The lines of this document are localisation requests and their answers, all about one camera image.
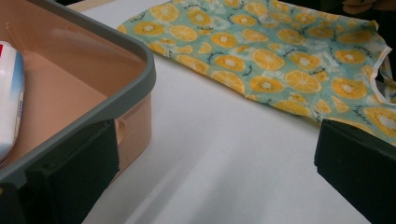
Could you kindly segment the orange slice print cloth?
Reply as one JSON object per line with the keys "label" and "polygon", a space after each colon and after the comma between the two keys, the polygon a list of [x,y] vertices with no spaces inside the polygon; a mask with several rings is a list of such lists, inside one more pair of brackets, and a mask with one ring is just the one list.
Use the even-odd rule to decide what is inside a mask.
{"label": "orange slice print cloth", "polygon": [[118,29],[250,100],[396,146],[396,81],[375,21],[279,0],[170,0]]}

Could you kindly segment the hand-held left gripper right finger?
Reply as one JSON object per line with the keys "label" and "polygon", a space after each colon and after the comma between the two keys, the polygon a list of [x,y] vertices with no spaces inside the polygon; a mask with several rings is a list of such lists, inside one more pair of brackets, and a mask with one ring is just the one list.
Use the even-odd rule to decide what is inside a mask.
{"label": "hand-held left gripper right finger", "polygon": [[372,224],[396,224],[396,147],[351,125],[322,121],[318,173]]}

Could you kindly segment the pink bin with grey rim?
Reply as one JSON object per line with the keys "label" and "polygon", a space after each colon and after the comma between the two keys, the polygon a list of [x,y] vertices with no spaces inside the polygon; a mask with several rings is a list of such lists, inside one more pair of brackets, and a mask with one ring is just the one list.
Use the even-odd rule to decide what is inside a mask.
{"label": "pink bin with grey rim", "polygon": [[0,182],[23,186],[27,166],[105,119],[116,122],[121,170],[147,148],[156,71],[143,43],[51,0],[0,0],[0,40],[25,69],[21,127]]}

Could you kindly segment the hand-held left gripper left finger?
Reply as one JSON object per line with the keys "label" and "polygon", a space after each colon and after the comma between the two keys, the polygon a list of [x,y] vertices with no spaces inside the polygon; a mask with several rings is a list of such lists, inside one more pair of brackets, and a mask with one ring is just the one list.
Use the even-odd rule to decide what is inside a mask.
{"label": "hand-held left gripper left finger", "polygon": [[115,121],[87,125],[0,172],[0,224],[81,224],[119,169]]}

